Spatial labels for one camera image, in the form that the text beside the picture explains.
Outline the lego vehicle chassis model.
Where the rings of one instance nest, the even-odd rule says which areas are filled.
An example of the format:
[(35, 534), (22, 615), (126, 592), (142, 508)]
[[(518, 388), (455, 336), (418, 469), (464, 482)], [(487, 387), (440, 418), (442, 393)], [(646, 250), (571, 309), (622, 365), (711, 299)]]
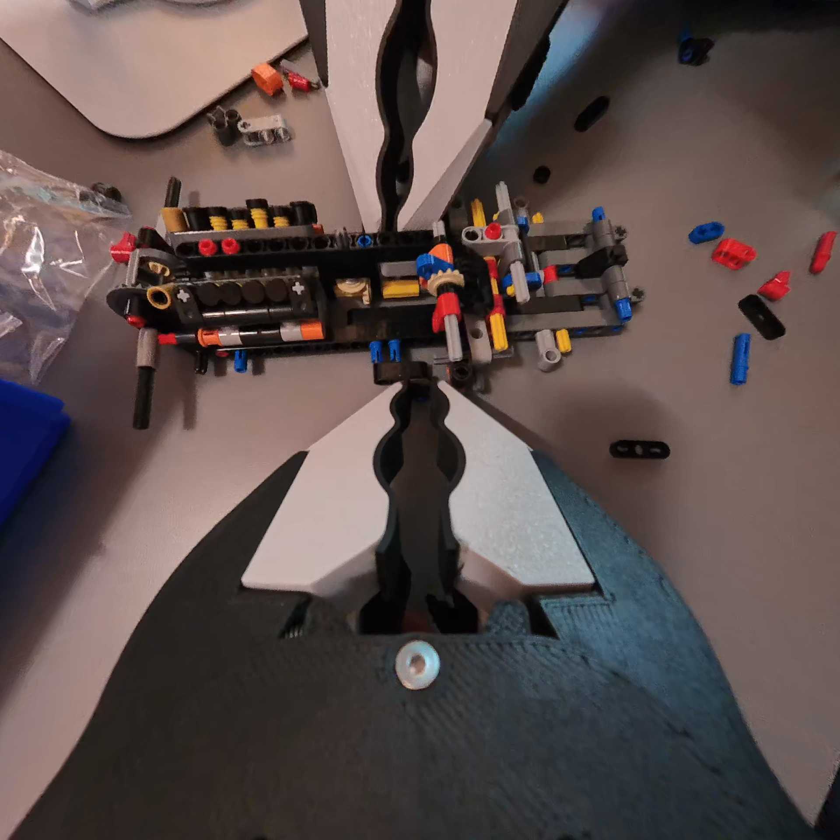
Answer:
[(328, 232), (307, 202), (181, 207), (171, 178), (164, 233), (141, 227), (107, 296), (138, 332), (133, 428), (151, 423), (159, 350), (247, 372), (262, 355), (366, 351), (371, 363), (429, 362), (479, 389), (480, 369), (532, 342), (551, 371), (572, 339), (625, 330), (645, 291), (627, 278), (625, 227), (598, 206), (573, 227), (530, 213), (496, 184), (497, 210), (456, 196), (428, 229)]

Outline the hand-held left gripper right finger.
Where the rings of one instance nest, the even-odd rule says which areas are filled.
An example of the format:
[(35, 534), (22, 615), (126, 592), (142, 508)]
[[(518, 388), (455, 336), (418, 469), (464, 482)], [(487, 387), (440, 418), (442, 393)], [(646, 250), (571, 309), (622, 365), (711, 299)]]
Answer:
[(596, 579), (531, 448), (446, 382), (434, 387), (444, 588), (499, 602), (590, 595)]

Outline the short red lego beam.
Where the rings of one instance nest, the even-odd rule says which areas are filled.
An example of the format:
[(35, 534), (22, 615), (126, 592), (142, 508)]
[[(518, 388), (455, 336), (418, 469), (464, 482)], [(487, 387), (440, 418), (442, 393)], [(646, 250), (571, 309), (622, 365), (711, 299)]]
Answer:
[(729, 270), (741, 270), (757, 257), (755, 248), (735, 238), (722, 238), (711, 253), (711, 260)]

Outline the black lego pin connector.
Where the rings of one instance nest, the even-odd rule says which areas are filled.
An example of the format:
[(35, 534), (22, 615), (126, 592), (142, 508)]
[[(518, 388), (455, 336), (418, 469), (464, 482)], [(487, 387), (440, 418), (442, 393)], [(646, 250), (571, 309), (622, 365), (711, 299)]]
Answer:
[(239, 112), (233, 108), (223, 108), (220, 105), (206, 115), (206, 119), (214, 132), (216, 140), (225, 148), (234, 146), (242, 137), (239, 123), (242, 119)]

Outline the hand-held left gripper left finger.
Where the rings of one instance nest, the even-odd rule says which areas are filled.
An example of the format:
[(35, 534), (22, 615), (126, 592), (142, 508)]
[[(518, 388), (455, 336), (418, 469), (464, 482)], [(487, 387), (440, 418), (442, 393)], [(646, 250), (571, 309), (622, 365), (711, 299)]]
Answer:
[(400, 389), (388, 386), (310, 447), (243, 573), (245, 588), (315, 595), (342, 613), (379, 590), (375, 549), (390, 503), (374, 454), (394, 427)]

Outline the white stand base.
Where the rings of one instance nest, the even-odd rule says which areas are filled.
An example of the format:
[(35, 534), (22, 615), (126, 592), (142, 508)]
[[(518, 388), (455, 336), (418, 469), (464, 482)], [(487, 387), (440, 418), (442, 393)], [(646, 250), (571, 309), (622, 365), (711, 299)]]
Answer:
[(1, 2), (2, 41), (101, 131), (167, 133), (308, 36), (298, 1)]

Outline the light grey lego beam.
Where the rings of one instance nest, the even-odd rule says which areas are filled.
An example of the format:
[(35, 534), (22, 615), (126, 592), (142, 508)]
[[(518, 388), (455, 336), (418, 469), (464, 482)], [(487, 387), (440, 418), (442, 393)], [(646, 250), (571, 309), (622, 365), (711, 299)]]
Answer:
[(283, 144), (292, 140), (287, 121), (278, 113), (257, 119), (241, 119), (237, 127), (249, 148)]

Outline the clear plastic bag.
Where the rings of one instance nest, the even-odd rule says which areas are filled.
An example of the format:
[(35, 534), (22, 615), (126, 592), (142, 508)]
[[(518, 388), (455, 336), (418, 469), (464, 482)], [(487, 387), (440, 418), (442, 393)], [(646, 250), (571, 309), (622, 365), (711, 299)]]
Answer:
[(1, 152), (1, 377), (34, 386), (70, 336), (129, 209)]

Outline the blue black lego piece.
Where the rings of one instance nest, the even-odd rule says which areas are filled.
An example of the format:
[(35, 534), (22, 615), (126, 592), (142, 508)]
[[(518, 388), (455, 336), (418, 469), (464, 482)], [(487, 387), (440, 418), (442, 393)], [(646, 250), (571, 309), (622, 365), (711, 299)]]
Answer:
[(716, 41), (713, 38), (697, 37), (686, 29), (678, 40), (678, 63), (684, 67), (701, 67), (708, 62), (715, 45)]

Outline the blue plastic bin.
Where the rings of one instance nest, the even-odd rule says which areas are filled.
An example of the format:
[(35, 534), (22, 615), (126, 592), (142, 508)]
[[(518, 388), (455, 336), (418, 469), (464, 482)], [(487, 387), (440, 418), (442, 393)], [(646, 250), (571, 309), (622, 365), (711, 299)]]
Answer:
[(45, 467), (70, 425), (65, 404), (1, 381), (1, 525)]

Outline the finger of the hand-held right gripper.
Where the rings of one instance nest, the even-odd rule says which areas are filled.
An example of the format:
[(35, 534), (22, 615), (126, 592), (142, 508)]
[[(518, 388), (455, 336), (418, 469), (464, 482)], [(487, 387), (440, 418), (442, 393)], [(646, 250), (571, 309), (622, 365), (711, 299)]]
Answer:
[(432, 1), (436, 75), (413, 139), (413, 183), (397, 227), (428, 229), (445, 212), (490, 131), (490, 93), (515, 1)]
[(377, 97), (377, 63), (393, 1), (328, 1), (327, 100), (353, 194), (367, 230), (379, 229), (377, 163), (385, 140)]

